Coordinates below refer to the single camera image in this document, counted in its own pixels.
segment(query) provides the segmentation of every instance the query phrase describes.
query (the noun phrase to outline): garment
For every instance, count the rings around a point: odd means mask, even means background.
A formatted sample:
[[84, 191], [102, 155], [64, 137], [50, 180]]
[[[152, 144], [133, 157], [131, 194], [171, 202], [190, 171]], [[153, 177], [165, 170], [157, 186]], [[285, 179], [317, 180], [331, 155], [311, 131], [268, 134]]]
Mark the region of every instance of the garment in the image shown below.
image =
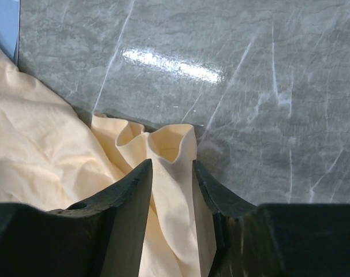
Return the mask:
[[154, 133], [94, 115], [89, 129], [70, 105], [0, 50], [0, 201], [67, 208], [153, 162], [141, 277], [200, 276], [192, 201], [191, 125]]

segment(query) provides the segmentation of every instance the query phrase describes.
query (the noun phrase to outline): beige fabric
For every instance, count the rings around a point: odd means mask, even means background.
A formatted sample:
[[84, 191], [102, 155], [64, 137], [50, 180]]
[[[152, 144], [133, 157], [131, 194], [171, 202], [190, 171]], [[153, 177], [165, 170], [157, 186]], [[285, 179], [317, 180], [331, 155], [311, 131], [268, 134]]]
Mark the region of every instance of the beige fabric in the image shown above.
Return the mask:
[[154, 133], [94, 116], [91, 130], [0, 51], [0, 201], [66, 208], [121, 179], [144, 159], [154, 167], [141, 277], [200, 276], [191, 191], [191, 125]]

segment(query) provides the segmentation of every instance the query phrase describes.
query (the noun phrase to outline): gray table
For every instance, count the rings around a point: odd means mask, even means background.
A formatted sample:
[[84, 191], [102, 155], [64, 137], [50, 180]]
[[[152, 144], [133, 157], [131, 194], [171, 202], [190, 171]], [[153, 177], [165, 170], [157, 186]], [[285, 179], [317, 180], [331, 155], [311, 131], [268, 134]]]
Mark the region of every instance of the gray table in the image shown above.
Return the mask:
[[22, 0], [19, 57], [87, 124], [194, 124], [247, 201], [350, 203], [350, 0]]

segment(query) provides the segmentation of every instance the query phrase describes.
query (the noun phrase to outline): wrinkled fabric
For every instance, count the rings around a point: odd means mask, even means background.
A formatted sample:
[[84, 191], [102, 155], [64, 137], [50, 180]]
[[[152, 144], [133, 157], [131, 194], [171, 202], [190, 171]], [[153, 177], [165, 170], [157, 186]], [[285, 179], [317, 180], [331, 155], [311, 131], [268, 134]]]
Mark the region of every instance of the wrinkled fabric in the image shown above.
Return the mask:
[[0, 202], [65, 209], [152, 159], [141, 277], [200, 276], [192, 201], [191, 125], [154, 133], [94, 115], [89, 129], [70, 105], [20, 73], [0, 50]]

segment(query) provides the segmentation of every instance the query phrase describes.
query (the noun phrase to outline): cloth fold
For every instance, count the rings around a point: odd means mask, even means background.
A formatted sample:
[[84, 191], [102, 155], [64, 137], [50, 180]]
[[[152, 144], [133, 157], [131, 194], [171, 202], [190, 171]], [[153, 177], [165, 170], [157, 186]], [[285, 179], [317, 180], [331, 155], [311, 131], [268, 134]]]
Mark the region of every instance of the cloth fold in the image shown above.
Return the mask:
[[67, 102], [20, 73], [0, 50], [0, 201], [64, 209], [147, 158], [154, 172], [139, 276], [200, 276], [193, 126], [147, 133], [141, 124], [95, 114], [89, 129]]

